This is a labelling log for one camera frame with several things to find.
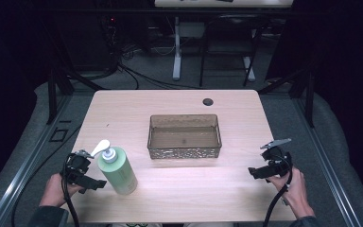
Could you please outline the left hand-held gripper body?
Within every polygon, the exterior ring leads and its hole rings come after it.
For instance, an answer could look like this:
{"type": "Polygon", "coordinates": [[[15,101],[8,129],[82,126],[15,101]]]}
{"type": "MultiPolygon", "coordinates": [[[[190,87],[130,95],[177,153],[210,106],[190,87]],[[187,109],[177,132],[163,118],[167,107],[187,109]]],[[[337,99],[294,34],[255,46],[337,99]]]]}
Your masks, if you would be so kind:
{"type": "Polygon", "coordinates": [[[70,153],[64,162],[63,177],[70,183],[74,183],[76,176],[86,176],[86,172],[89,169],[89,161],[91,155],[84,149],[70,153]]]}

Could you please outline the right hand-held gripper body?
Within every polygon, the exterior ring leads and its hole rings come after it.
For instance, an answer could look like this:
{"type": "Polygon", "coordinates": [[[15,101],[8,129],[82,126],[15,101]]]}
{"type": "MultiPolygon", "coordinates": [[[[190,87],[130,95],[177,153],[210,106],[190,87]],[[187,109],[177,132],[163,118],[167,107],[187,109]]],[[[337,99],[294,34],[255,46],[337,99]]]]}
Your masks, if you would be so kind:
{"type": "Polygon", "coordinates": [[[261,156],[265,161],[268,161],[267,166],[274,167],[278,172],[277,175],[280,177],[283,177],[292,167],[292,158],[290,153],[281,148],[281,145],[291,141],[291,138],[273,140],[261,147],[261,149],[264,150],[261,156]]]}

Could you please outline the green pump bottle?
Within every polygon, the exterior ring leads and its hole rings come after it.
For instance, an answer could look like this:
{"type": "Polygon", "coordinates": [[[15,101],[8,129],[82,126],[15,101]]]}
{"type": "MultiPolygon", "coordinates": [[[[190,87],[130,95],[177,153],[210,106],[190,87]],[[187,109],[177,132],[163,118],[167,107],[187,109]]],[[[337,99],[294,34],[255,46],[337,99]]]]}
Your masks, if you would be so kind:
{"type": "Polygon", "coordinates": [[[112,147],[109,140],[101,140],[91,155],[97,157],[98,168],[117,194],[129,195],[136,189],[138,181],[122,148],[112,147]]]}

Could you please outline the clear brown plastic bin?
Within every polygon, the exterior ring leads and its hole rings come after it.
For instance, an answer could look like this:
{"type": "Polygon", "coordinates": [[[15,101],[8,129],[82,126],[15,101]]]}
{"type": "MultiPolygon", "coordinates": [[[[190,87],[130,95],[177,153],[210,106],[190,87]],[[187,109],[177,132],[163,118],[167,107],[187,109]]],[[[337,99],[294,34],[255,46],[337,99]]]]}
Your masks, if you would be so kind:
{"type": "Polygon", "coordinates": [[[151,159],[217,158],[222,148],[216,114],[156,114],[150,117],[151,159]]]}

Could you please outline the person's left hand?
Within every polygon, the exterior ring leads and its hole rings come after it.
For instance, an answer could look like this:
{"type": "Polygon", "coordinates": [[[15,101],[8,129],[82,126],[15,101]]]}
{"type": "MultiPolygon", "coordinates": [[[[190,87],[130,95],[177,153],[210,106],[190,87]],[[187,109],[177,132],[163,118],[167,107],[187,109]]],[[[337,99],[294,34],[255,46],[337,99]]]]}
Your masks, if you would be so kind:
{"type": "Polygon", "coordinates": [[[59,173],[53,174],[46,182],[40,206],[61,207],[65,204],[62,191],[62,176],[59,173]]]}

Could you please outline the person's right hand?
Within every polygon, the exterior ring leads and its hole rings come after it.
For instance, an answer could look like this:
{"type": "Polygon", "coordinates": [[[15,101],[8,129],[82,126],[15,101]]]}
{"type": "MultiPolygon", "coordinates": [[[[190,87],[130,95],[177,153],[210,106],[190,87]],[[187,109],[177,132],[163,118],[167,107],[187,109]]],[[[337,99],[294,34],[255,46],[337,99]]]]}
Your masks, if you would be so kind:
{"type": "Polygon", "coordinates": [[[269,179],[277,190],[288,184],[288,190],[283,194],[283,199],[290,206],[296,218],[315,216],[314,210],[309,205],[303,174],[296,167],[292,167],[289,174],[284,177],[271,176],[269,179]]]}

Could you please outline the black metal stand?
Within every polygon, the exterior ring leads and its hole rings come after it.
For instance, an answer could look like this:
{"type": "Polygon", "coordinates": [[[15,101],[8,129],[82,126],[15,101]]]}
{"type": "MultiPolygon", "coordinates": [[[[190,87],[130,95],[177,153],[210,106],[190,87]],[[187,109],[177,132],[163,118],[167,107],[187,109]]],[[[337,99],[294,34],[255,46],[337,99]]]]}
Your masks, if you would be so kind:
{"type": "Polygon", "coordinates": [[[302,69],[299,69],[286,77],[277,79],[267,87],[261,89],[259,91],[259,94],[264,95],[270,93],[276,88],[281,87],[283,84],[292,81],[293,84],[288,91],[288,95],[291,98],[299,98],[303,93],[305,93],[304,119],[306,120],[308,125],[313,128],[313,104],[315,94],[315,76],[313,75],[313,71],[315,70],[315,68],[316,64],[314,64],[313,62],[309,62],[302,69]]]}
{"type": "Polygon", "coordinates": [[[47,81],[49,116],[46,124],[49,125],[58,114],[57,89],[60,89],[65,96],[71,96],[75,91],[70,79],[75,79],[94,91],[103,90],[103,87],[83,77],[74,69],[67,51],[61,48],[61,38],[53,38],[50,33],[46,36],[53,48],[53,55],[50,58],[51,71],[47,81]]]}

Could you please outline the black chair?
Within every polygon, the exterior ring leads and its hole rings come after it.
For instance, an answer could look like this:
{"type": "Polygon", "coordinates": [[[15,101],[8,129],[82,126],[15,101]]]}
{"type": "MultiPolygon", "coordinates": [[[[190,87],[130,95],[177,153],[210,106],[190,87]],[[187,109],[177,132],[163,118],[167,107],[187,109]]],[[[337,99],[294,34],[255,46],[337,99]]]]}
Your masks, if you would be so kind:
{"type": "Polygon", "coordinates": [[[236,70],[243,70],[245,79],[243,85],[255,81],[252,67],[256,57],[261,37],[270,19],[265,15],[254,14],[223,14],[207,23],[202,35],[200,47],[199,86],[203,85],[204,71],[225,69],[226,63],[216,61],[217,66],[207,68],[206,59],[210,56],[222,60],[226,56],[239,57],[243,65],[236,70]]]}

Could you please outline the white desk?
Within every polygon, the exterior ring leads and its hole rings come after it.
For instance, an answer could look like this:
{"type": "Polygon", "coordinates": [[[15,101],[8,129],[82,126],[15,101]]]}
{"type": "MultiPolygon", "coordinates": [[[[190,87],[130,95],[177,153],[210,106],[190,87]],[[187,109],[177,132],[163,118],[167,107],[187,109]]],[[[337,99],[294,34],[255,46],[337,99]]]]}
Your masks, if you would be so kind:
{"type": "MultiPolygon", "coordinates": [[[[294,0],[155,0],[162,9],[288,9],[294,0]]],[[[181,78],[182,53],[179,16],[175,16],[175,60],[173,79],[181,78]]]]}

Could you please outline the aluminium floor rail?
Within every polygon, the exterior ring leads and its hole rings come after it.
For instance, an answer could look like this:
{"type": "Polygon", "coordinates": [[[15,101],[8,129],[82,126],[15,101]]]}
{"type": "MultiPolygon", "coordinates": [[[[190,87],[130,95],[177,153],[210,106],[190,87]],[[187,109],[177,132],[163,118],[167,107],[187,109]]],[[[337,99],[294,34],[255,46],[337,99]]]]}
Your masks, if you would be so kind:
{"type": "Polygon", "coordinates": [[[297,99],[292,99],[293,106],[302,121],[302,124],[310,137],[311,143],[315,147],[315,152],[320,163],[322,174],[328,183],[334,200],[337,204],[340,214],[342,215],[347,227],[362,227],[349,198],[337,177],[337,174],[326,154],[326,150],[320,141],[318,133],[314,127],[311,127],[304,115],[303,103],[297,99]]]}
{"type": "Polygon", "coordinates": [[[87,99],[65,96],[58,115],[47,122],[39,102],[0,174],[0,227],[26,227],[36,211],[46,181],[61,170],[71,152],[86,111],[87,99]]]}

